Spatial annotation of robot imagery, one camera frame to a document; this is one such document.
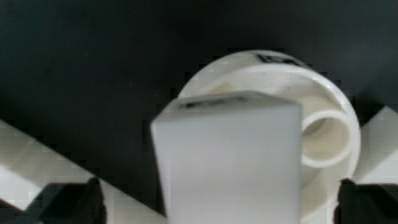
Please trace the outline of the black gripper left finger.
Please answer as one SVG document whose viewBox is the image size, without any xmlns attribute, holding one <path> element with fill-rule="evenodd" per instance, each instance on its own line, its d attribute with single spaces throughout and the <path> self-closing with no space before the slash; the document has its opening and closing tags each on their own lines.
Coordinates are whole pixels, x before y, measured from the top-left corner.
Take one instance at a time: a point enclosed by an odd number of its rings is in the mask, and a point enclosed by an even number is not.
<svg viewBox="0 0 398 224">
<path fill-rule="evenodd" d="M 27 208 L 29 224 L 107 224 L 100 180 L 50 183 Z"/>
</svg>

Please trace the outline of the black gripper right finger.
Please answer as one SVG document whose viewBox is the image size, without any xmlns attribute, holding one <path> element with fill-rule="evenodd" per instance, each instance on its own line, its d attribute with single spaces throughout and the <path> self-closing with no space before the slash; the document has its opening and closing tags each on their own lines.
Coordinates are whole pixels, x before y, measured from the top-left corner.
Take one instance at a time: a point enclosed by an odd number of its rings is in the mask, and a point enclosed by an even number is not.
<svg viewBox="0 0 398 224">
<path fill-rule="evenodd" d="M 398 184 L 342 181 L 335 224 L 398 224 Z"/>
</svg>

